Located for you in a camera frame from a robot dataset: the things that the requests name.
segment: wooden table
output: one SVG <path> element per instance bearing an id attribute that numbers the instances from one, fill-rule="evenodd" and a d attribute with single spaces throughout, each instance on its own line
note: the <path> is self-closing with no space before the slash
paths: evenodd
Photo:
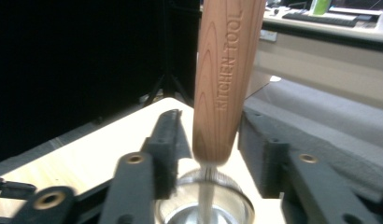
<path id="1" fill-rule="evenodd" d="M 33 184 L 37 190 L 51 186 L 70 186 L 76 194 L 83 193 L 110 179 L 118 159 L 130 152 L 139 151 L 145 138 L 151 135 L 157 118 L 170 109 L 182 110 L 181 122 L 190 144 L 192 108 L 175 99 L 166 98 L 2 177 L 8 181 Z M 199 167 L 192 159 L 182 159 L 178 166 L 179 175 Z M 234 179 L 252 201 L 256 215 L 254 223 L 284 223 L 279 200 L 263 200 L 260 197 L 236 149 L 236 141 L 229 161 L 219 170 Z M 23 203 L 0 199 L 0 217 L 14 216 Z"/>

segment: tripod stand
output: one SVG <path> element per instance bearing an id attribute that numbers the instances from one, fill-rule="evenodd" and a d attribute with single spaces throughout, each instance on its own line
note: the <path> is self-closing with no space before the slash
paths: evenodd
<path id="1" fill-rule="evenodd" d="M 193 106 L 192 98 L 188 95 L 178 78 L 174 75 L 174 45 L 172 39 L 170 12 L 172 9 L 177 13 L 187 14 L 189 16 L 195 16 L 198 18 L 201 17 L 201 12 L 199 10 L 177 7 L 175 2 L 170 2 L 169 0 L 156 1 L 156 8 L 159 24 L 158 35 L 162 75 L 153 86 L 153 89 L 149 94 L 149 98 L 144 103 L 144 106 L 150 105 L 153 102 L 159 89 L 163 90 L 163 97 L 175 97 L 176 92 L 179 92 L 185 101 L 185 104 Z"/>

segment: black curtain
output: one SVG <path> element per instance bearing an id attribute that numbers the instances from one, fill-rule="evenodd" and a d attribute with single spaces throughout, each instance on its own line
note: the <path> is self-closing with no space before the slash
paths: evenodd
<path id="1" fill-rule="evenodd" d="M 153 1 L 0 1 L 0 161 L 151 90 L 161 69 Z M 182 20 L 174 43 L 191 91 L 195 65 L 184 61 L 197 30 Z"/>

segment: white desk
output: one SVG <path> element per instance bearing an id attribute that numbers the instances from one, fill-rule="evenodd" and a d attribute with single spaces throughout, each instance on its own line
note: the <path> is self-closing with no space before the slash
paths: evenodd
<path id="1" fill-rule="evenodd" d="M 279 10 L 277 15 L 273 15 L 272 12 L 266 11 L 264 13 L 264 22 L 271 22 L 273 24 L 281 24 L 288 25 L 289 27 L 297 27 L 303 28 L 309 31 L 317 31 L 322 32 L 324 34 L 331 35 L 341 35 L 351 38 L 359 38 L 370 41 L 377 41 L 383 43 L 383 34 L 377 33 L 374 28 L 363 28 L 359 24 L 355 27 L 344 27 L 344 26 L 336 26 L 336 25 L 327 25 L 316 22 L 308 22 L 308 21 L 294 21 L 282 19 L 282 16 L 297 10 L 286 11 Z"/>
<path id="2" fill-rule="evenodd" d="M 110 179 L 117 160 L 124 154 L 138 151 L 145 138 L 151 135 L 157 118 L 170 109 L 183 111 L 181 122 L 191 143 L 192 108 L 167 98 L 2 177 L 8 181 L 34 184 L 38 190 L 66 185 L 72 187 L 76 194 L 80 194 Z M 183 175 L 197 167 L 198 164 L 194 160 L 182 159 L 179 161 L 178 172 Z M 263 200 L 259 196 L 236 147 L 229 161 L 220 167 L 220 171 L 233 178 L 252 201 L 256 214 L 254 223 L 284 223 L 279 207 L 280 201 Z M 0 199 L 0 217 L 12 217 L 22 204 L 23 201 Z"/>
<path id="3" fill-rule="evenodd" d="M 383 35 L 373 29 L 347 28 L 282 19 L 264 14 L 263 29 L 276 42 L 260 41 L 248 93 L 277 76 L 383 109 Z"/>

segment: wooden handle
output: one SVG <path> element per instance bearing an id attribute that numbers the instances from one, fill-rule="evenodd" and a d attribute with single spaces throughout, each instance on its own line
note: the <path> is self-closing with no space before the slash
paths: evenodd
<path id="1" fill-rule="evenodd" d="M 265 0 L 205 0 L 199 34 L 192 151 L 199 162 L 229 157 L 241 119 Z"/>

